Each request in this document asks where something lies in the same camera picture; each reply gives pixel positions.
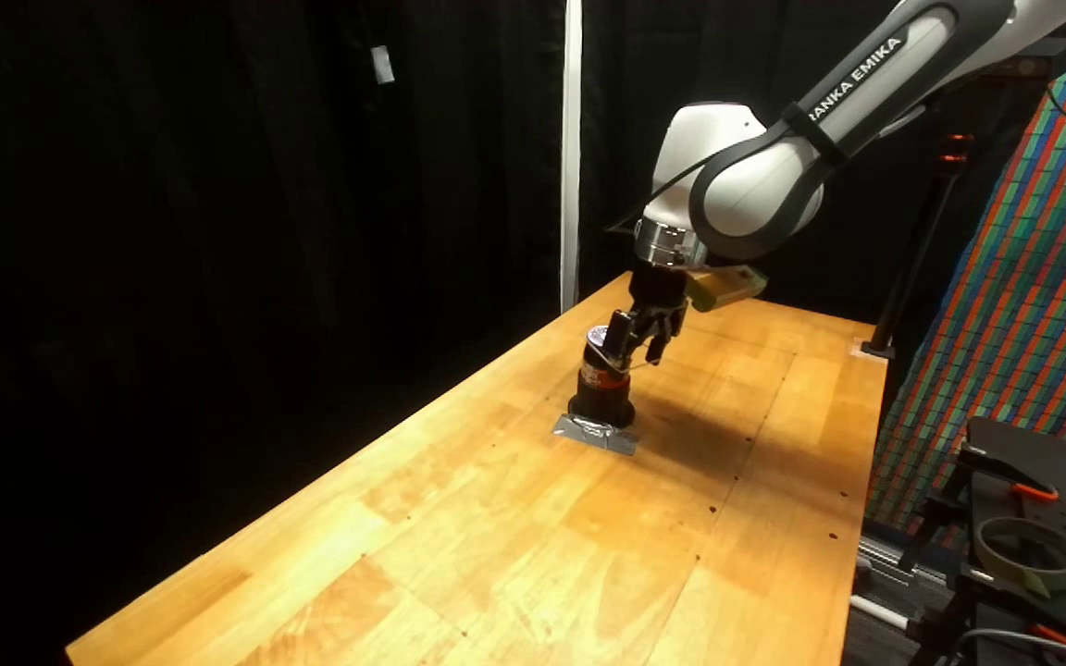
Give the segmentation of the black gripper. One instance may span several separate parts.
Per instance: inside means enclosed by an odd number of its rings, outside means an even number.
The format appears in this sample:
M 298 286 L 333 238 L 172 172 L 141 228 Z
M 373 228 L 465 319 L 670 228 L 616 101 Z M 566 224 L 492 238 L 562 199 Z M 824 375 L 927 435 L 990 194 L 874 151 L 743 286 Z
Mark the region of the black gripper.
M 687 277 L 682 271 L 639 261 L 631 282 L 631 319 L 623 309 L 611 313 L 602 352 L 616 363 L 631 363 L 631 326 L 636 336 L 652 336 L 644 359 L 652 366 L 663 363 L 670 336 L 684 323 L 684 293 Z

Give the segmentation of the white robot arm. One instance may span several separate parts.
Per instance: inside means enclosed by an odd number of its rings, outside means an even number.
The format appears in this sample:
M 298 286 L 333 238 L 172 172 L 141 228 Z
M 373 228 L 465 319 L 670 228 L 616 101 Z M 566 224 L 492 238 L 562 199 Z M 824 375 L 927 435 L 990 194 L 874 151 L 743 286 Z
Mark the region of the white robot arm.
M 659 363 L 695 273 L 738 271 L 796 238 L 839 162 L 923 116 L 949 86 L 1023 56 L 1066 21 L 1066 0 L 896 0 L 893 11 L 774 122 L 743 104 L 670 116 L 652 193 L 623 223 L 632 238 L 632 302 L 590 339 L 627 375 L 636 347 Z

